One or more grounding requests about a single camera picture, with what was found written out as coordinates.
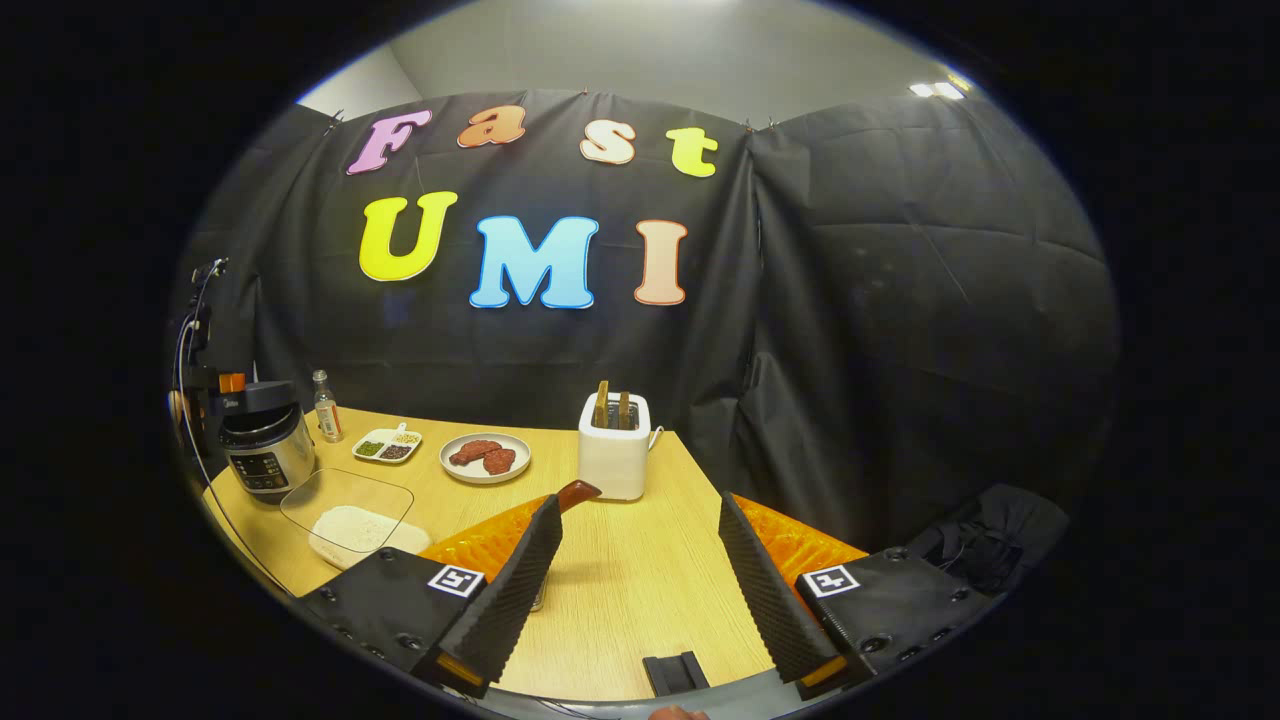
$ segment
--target rice cooker control panel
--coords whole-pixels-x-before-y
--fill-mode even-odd
[[[260,452],[256,455],[232,455],[232,468],[244,488],[250,492],[275,492],[288,487],[284,471],[274,452]]]

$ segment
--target black bag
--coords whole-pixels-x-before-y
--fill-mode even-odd
[[[1057,505],[1021,488],[992,486],[908,544],[916,556],[974,589],[1009,592],[1066,530]]]

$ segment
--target white toaster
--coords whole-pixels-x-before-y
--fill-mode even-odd
[[[586,398],[582,416],[577,420],[577,477],[600,488],[600,498],[635,500],[644,495],[649,459],[649,404],[639,395],[631,396],[639,420],[634,430],[596,428],[591,425],[591,418],[598,395],[593,392]],[[621,393],[608,393],[611,409],[616,409],[620,401]]]

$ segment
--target ceiling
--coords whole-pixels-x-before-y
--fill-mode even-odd
[[[588,88],[754,127],[948,74],[904,37],[809,0],[477,0],[389,47],[421,97]]]

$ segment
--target yellow letter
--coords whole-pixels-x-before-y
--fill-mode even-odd
[[[431,192],[417,199],[422,209],[422,224],[417,229],[417,243],[408,255],[392,255],[392,228],[396,215],[408,205],[403,197],[374,200],[365,208],[365,237],[360,241],[360,269],[380,282],[407,281],[421,273],[435,260],[444,228],[444,211],[458,201],[453,192]]]
[[[471,115],[471,127],[458,136],[458,147],[480,147],[486,142],[498,145],[511,142],[525,135],[520,123],[525,119],[525,109],[520,105],[489,108]]]
[[[586,140],[577,146],[588,160],[625,165],[636,156],[636,149],[627,142],[635,138],[635,128],[626,123],[594,120],[586,124]]]
[[[707,137],[703,128],[669,129],[667,137],[676,141],[671,149],[671,163],[677,170],[695,178],[716,174],[716,165],[703,163],[703,150],[716,150],[719,143]]]
[[[645,305],[680,305],[685,291],[680,288],[680,238],[689,229],[671,220],[641,220],[636,229],[644,237],[644,279],[636,288],[636,301]]]

